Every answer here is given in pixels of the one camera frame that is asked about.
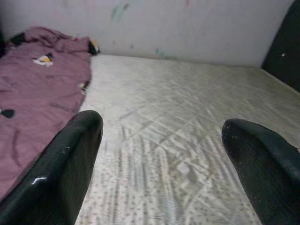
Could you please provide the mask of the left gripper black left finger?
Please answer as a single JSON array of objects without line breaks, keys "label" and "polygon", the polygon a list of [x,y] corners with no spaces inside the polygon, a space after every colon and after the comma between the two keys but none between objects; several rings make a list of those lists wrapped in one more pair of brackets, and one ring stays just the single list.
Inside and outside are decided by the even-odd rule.
[{"label": "left gripper black left finger", "polygon": [[94,110],[75,115],[0,202],[3,225],[73,225],[103,136]]}]

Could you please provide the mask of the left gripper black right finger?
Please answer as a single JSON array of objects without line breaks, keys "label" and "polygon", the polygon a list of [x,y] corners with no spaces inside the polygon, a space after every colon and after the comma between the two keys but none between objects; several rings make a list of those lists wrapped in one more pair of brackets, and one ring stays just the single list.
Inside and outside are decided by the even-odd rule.
[{"label": "left gripper black right finger", "polygon": [[242,119],[225,121],[222,143],[261,223],[298,225],[298,149],[278,133]]}]

